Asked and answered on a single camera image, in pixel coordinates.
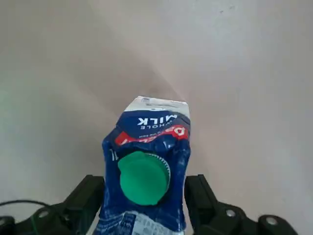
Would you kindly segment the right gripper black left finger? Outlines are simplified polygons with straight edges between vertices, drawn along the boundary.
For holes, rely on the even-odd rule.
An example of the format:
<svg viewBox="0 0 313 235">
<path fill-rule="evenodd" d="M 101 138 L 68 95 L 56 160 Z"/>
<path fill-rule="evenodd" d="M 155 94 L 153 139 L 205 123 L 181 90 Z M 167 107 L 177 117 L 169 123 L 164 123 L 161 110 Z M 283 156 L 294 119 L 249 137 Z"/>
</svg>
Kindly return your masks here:
<svg viewBox="0 0 313 235">
<path fill-rule="evenodd" d="M 34 204 L 41 206 L 27 219 L 16 222 L 10 215 L 0 217 L 2 235 L 86 235 L 102 205 L 104 178 L 87 175 L 62 202 L 20 199 L 1 202 L 1 206 Z"/>
</svg>

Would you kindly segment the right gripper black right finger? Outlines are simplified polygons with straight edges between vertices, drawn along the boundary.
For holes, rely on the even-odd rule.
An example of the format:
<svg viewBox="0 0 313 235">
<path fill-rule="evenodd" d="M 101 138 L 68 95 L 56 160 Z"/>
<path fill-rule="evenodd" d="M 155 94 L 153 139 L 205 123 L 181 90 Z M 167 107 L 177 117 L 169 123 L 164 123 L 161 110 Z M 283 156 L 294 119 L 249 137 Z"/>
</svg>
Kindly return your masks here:
<svg viewBox="0 0 313 235">
<path fill-rule="evenodd" d="M 204 175 L 188 176 L 184 197 L 195 235 L 296 235 L 285 219 L 264 214 L 257 221 L 234 205 L 217 200 Z"/>
</svg>

